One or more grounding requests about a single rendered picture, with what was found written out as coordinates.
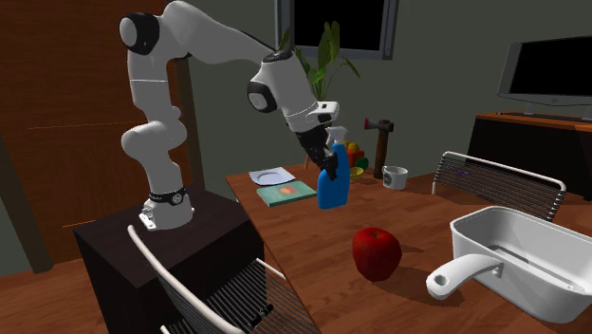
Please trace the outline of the dark robot stand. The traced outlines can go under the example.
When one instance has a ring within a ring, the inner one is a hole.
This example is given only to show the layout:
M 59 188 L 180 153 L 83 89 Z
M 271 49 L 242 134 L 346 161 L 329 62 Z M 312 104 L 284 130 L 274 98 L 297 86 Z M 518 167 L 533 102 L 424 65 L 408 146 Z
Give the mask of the dark robot stand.
M 189 188 L 195 208 L 186 225 L 148 231 L 135 206 L 74 230 L 109 334 L 160 334 L 180 315 L 128 234 L 133 226 L 149 251 L 186 288 L 206 300 L 255 258 L 264 243 L 236 201 Z

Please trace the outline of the grey framed window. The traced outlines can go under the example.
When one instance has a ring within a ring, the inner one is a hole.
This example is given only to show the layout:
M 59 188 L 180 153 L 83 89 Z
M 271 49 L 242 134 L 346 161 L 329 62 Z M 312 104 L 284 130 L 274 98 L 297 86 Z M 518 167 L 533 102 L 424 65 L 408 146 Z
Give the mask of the grey framed window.
M 324 25 L 340 26 L 339 54 L 349 59 L 393 58 L 399 0 L 274 0 L 275 43 L 286 29 L 291 46 L 318 55 Z

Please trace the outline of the red apple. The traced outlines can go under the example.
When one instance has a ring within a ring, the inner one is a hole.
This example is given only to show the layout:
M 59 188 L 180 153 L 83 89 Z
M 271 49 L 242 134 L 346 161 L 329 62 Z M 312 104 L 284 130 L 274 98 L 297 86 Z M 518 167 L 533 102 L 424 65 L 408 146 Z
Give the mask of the red apple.
M 402 258 L 399 241 L 388 231 L 366 228 L 355 233 L 352 255 L 358 272 L 371 282 L 387 280 Z

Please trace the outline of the white square plate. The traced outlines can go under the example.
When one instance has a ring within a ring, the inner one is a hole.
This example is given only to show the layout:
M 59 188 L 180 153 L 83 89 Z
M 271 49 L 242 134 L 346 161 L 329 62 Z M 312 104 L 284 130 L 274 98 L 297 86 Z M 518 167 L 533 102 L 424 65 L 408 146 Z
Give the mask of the white square plate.
M 295 176 L 283 167 L 249 172 L 250 179 L 260 186 L 273 186 L 290 182 Z

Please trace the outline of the grey monitor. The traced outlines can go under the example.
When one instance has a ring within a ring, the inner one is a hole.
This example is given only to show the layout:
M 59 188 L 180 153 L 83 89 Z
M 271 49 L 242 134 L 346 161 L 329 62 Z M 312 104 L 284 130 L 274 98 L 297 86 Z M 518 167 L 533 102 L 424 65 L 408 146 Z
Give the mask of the grey monitor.
M 584 105 L 592 123 L 592 35 L 509 45 L 497 95 L 549 106 Z

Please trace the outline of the green book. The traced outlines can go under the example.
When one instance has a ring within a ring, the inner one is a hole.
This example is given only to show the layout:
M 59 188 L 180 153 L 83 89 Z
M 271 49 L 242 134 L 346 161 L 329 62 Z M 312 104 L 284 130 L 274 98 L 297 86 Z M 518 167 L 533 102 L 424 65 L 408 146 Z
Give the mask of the green book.
M 302 181 L 268 186 L 256 190 L 268 207 L 275 207 L 290 202 L 315 197 L 317 193 Z

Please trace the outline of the brown wooden door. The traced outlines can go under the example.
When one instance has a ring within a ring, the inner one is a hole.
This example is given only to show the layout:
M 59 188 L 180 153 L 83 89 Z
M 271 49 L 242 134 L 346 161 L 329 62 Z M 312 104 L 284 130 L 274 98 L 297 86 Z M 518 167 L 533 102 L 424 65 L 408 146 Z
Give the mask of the brown wooden door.
M 0 198 L 34 272 L 79 257 L 76 227 L 141 205 L 121 135 L 142 124 L 119 24 L 170 0 L 0 0 Z

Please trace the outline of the dark wooden cabinet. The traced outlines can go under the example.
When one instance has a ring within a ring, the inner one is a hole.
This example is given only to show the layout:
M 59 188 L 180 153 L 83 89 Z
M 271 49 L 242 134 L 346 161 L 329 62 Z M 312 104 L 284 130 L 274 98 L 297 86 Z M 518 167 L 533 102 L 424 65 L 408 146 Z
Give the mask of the dark wooden cabinet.
M 480 114 L 468 154 L 553 177 L 568 192 L 592 200 L 592 123 Z

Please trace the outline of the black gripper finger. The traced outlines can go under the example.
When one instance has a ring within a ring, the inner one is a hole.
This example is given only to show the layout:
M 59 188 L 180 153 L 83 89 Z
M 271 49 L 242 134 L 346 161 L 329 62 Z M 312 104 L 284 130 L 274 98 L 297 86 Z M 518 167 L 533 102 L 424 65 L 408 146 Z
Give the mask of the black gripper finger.
M 327 173 L 330 180 L 337 178 L 339 160 L 337 156 L 325 156 L 322 162 L 322 169 Z

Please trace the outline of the blue spray bottle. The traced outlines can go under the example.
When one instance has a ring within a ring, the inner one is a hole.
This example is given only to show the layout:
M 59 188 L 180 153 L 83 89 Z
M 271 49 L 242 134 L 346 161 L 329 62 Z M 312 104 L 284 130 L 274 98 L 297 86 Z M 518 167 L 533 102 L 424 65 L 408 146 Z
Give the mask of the blue spray bottle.
M 344 141 L 347 130 L 343 126 L 332 126 L 327 128 L 327 145 L 331 145 L 331 156 L 337 156 L 339 167 L 337 178 L 330 180 L 327 173 L 322 169 L 317 181 L 317 203 L 320 209 L 331 209 L 344 205 L 348 198 L 350 168 L 347 159 Z

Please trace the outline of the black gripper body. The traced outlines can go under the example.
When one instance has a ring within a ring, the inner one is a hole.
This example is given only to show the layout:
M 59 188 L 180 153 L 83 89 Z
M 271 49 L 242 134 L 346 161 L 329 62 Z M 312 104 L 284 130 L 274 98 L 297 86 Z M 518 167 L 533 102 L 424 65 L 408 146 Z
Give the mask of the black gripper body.
M 307 156 L 315 164 L 325 164 L 331 156 L 326 141 L 327 132 L 323 125 L 318 125 L 305 132 L 296 132 L 297 139 L 305 149 Z

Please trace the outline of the white cup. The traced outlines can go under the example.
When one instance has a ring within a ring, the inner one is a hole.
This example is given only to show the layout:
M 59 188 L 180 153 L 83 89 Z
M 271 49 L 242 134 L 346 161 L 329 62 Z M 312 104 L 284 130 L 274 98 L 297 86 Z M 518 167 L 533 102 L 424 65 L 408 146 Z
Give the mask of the white cup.
M 398 166 L 383 166 L 383 186 L 391 190 L 403 190 L 406 187 L 408 170 Z

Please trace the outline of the green potted plant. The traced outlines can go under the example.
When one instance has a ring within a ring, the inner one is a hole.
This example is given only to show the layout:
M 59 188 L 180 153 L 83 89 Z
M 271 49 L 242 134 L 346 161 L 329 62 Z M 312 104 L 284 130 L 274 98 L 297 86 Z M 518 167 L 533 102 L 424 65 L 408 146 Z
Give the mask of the green potted plant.
M 305 71 L 313 96 L 317 101 L 325 101 L 335 74 L 344 66 L 348 67 L 359 80 L 361 79 L 359 71 L 345 56 L 342 56 L 342 61 L 332 72 L 328 70 L 330 65 L 337 62 L 341 50 L 341 27 L 337 21 L 331 24 L 324 23 L 324 31 L 318 45 L 317 65 L 315 67 L 305 59 L 301 48 L 290 43 L 290 28 L 286 28 L 280 44 L 275 50 L 292 50 L 295 53 Z

